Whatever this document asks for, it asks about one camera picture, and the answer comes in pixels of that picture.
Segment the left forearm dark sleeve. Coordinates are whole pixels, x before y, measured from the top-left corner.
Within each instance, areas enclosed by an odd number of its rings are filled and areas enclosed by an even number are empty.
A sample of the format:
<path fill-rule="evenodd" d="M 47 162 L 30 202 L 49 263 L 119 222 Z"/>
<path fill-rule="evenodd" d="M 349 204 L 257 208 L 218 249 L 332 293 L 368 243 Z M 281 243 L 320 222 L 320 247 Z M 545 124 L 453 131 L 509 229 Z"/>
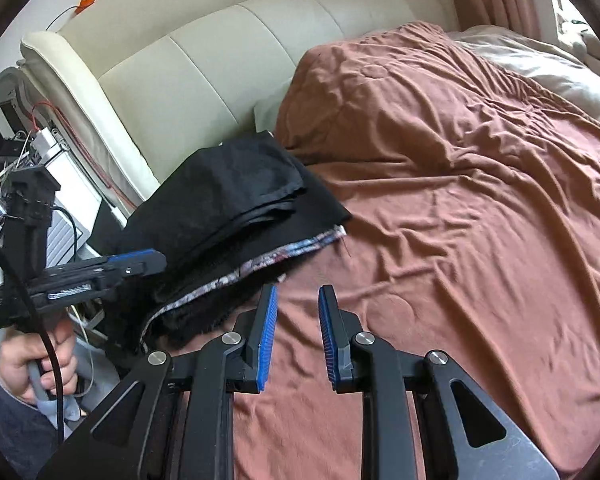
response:
<path fill-rule="evenodd" d="M 35 479 L 57 450 L 57 432 L 34 406 L 0 384 L 0 453 L 21 479 Z"/>

